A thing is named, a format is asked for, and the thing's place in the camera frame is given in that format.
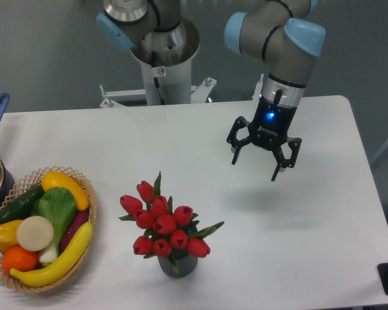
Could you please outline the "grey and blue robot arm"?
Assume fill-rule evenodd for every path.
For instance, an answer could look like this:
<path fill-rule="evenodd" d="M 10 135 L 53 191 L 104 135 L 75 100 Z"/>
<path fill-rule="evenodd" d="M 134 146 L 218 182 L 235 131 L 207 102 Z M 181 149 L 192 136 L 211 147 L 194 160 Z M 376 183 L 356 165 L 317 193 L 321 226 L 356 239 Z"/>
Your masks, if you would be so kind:
<path fill-rule="evenodd" d="M 306 20 L 315 6 L 315 1 L 267 1 L 252 14 L 233 14 L 224 29 L 230 50 L 270 67 L 254 94 L 253 119 L 238 117 L 227 141 L 234 156 L 248 144 L 270 151 L 276 172 L 294 167 L 301 145 L 288 130 L 325 40 L 325 29 Z M 191 62 L 199 31 L 182 16 L 179 1 L 105 1 L 96 24 L 110 44 L 140 63 L 149 105 L 194 101 Z"/>

